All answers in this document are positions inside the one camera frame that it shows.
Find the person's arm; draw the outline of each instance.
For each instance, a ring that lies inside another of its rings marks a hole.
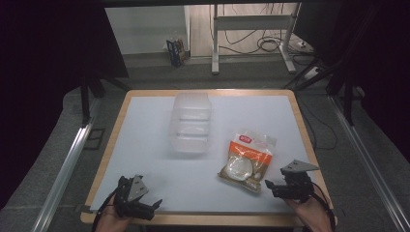
[[[325,199],[318,187],[314,187],[314,192]],[[329,215],[323,209],[323,206],[313,197],[305,203],[299,203],[291,199],[283,199],[301,219],[302,223],[312,232],[332,232]]]
[[[108,205],[102,211],[96,232],[123,232],[132,221],[132,217],[119,217],[115,211],[114,196],[111,197]]]

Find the orange label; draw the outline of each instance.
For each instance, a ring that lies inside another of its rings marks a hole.
[[[232,142],[232,141],[229,145],[229,152],[234,152],[250,160],[254,160],[257,162],[263,162],[266,165],[269,165],[272,159],[272,155],[270,154],[266,154],[266,153],[251,149],[249,147],[246,147],[244,145],[241,145],[239,143]]]

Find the plastic bag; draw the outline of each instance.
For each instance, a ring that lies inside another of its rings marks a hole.
[[[228,161],[218,175],[254,192],[262,181],[274,154],[276,140],[252,130],[241,129],[230,142]]]

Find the plastic container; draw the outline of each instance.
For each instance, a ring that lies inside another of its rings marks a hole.
[[[181,93],[175,97],[170,139],[176,152],[198,154],[209,147],[211,102],[206,93]]]

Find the wall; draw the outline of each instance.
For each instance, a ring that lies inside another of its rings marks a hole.
[[[189,8],[105,9],[122,54],[165,52],[165,40],[177,32],[189,50]]]

